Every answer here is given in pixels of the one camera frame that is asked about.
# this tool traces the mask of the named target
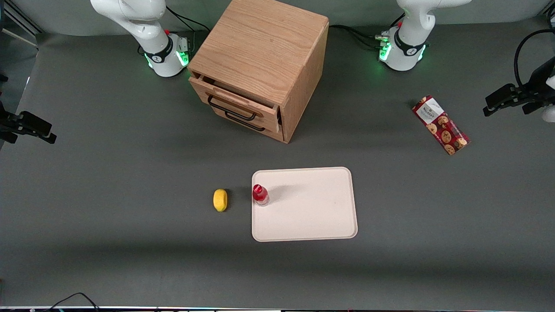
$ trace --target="gray tabletop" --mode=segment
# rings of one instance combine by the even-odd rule
[[[39,37],[20,110],[58,141],[0,152],[4,305],[83,291],[99,305],[552,311],[555,126],[482,115],[540,28],[438,26],[408,73],[333,29],[289,145],[214,115],[185,73],[157,77],[130,36]],[[553,56],[548,36],[523,50],[524,77]],[[427,94],[472,139],[453,157],[410,110]],[[352,171],[355,238],[252,238],[255,171],[330,166]]]

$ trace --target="red bottle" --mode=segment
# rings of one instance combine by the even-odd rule
[[[253,199],[259,206],[266,206],[270,201],[268,190],[262,185],[257,184],[253,187]]]

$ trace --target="green led light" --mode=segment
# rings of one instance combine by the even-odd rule
[[[422,57],[424,56],[424,50],[426,49],[426,45],[424,44],[424,47],[422,47],[422,52],[420,52],[420,56],[418,57],[418,60],[420,61],[422,59]]]
[[[148,59],[148,56],[147,56],[146,53],[144,54],[144,57],[145,57],[145,58],[147,59],[147,61],[148,61],[148,67],[153,68],[153,67],[152,67],[152,64],[150,63],[150,59]]]
[[[387,57],[389,56],[389,52],[391,52],[391,43],[388,43],[387,45],[385,45],[385,47],[382,48],[382,51],[380,52],[380,59],[382,61],[386,61]]]
[[[187,64],[189,64],[189,54],[187,52],[175,51],[175,55],[179,58],[181,65],[187,66]]]

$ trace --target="black drawer handle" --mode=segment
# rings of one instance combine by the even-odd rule
[[[235,121],[235,122],[238,122],[242,125],[245,125],[245,126],[251,128],[252,130],[256,130],[256,131],[260,131],[260,132],[266,130],[266,128],[258,128],[258,127],[255,127],[255,126],[251,125],[250,123],[246,123],[246,122],[244,122],[240,119],[237,119],[237,118],[231,116],[230,114],[228,114],[227,112],[225,112],[225,116],[228,117],[229,119]]]
[[[233,116],[235,116],[235,117],[237,117],[237,118],[241,118],[241,119],[246,120],[246,121],[248,121],[248,122],[253,121],[254,118],[256,117],[256,113],[253,113],[253,115],[252,115],[251,117],[247,117],[247,116],[243,116],[243,115],[241,115],[241,114],[237,114],[237,113],[233,112],[232,110],[228,110],[228,109],[225,108],[225,107],[221,107],[220,105],[214,104],[214,103],[212,103],[212,99],[213,99],[213,98],[214,98],[214,97],[213,97],[212,95],[208,96],[208,104],[210,104],[210,106],[212,106],[212,107],[214,107],[214,108],[223,110],[223,111],[225,112],[226,115],[227,115],[227,114],[231,114],[231,115],[233,115]]]

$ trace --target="red cookie box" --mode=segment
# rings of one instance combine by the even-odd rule
[[[470,144],[470,139],[455,125],[431,95],[421,99],[412,111],[449,155],[454,155]]]

